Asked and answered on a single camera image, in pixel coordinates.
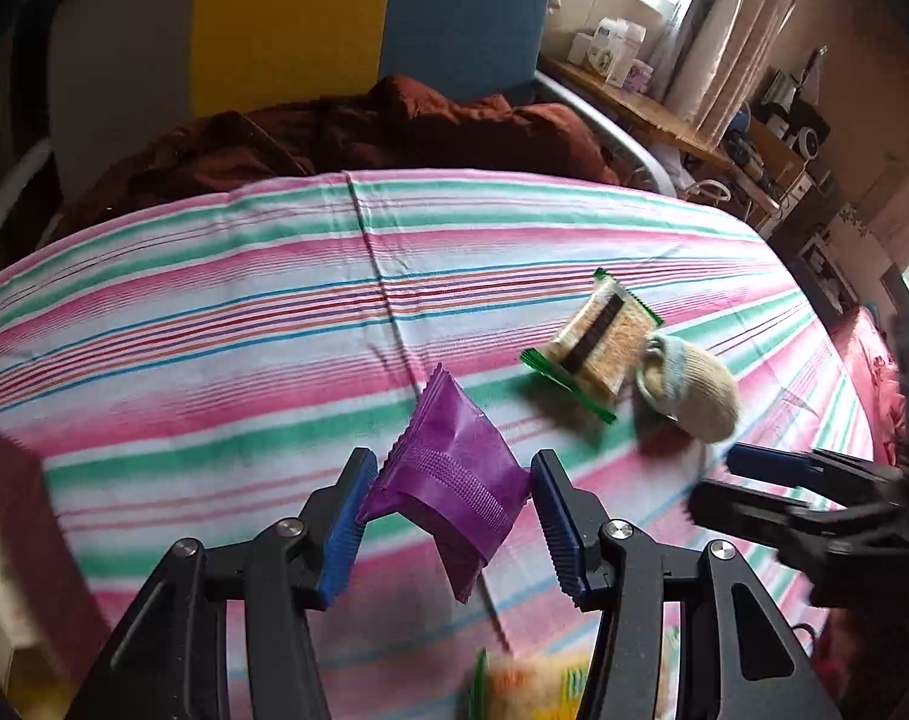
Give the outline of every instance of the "wooden desk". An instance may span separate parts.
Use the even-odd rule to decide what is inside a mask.
[[[598,76],[569,62],[560,62],[542,55],[539,57],[538,66],[554,79],[568,81],[579,91],[587,92],[596,103],[600,103],[600,108],[608,108],[607,113],[628,119],[632,127],[640,129],[652,140],[680,148],[681,151],[710,162],[721,170],[734,168],[731,157],[717,146],[712,146],[694,127],[683,122],[664,105],[655,103],[651,98],[617,89],[606,84]]]

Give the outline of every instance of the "pink fabric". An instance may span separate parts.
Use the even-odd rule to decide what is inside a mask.
[[[829,335],[867,415],[874,461],[894,466],[897,437],[904,432],[904,396],[894,357],[862,306],[844,314]]]

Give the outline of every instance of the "striped tablecloth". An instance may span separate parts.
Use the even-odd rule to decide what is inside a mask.
[[[683,495],[702,467],[723,475],[724,445],[698,445],[630,398],[604,426],[518,363],[586,298],[597,266],[726,362],[741,440],[870,458],[824,328],[746,226],[636,191],[469,170],[276,179],[21,261],[0,274],[0,430],[43,456],[52,508],[112,622],[176,538],[250,538],[330,484],[355,445],[383,460],[437,362],[522,464],[553,447],[610,514],[703,544]],[[741,547],[791,622],[821,621],[802,579]],[[450,716],[480,647],[582,646],[596,618],[559,591],[528,505],[467,605],[430,536],[400,517],[371,523],[349,588],[311,624],[340,720]],[[233,614],[235,688],[242,628]]]

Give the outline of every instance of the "silver bolt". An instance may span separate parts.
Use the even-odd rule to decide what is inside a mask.
[[[288,517],[288,519],[280,520],[275,525],[275,531],[278,531],[278,534],[285,538],[294,538],[304,532],[304,522],[301,522],[297,517]]]
[[[171,552],[174,553],[174,557],[191,557],[198,551],[199,546],[201,545],[196,538],[180,538],[174,542]]]
[[[634,535],[634,527],[623,519],[611,519],[604,523],[604,533],[608,538],[616,538],[621,541],[621,539]]]
[[[710,553],[717,557],[717,560],[731,560],[737,554],[737,550],[734,549],[734,544],[718,538],[717,541],[710,543]]]

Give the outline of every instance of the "purple wrapper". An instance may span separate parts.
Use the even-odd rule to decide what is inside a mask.
[[[438,365],[357,521],[399,512],[431,533],[454,597],[466,603],[529,493],[501,433]]]

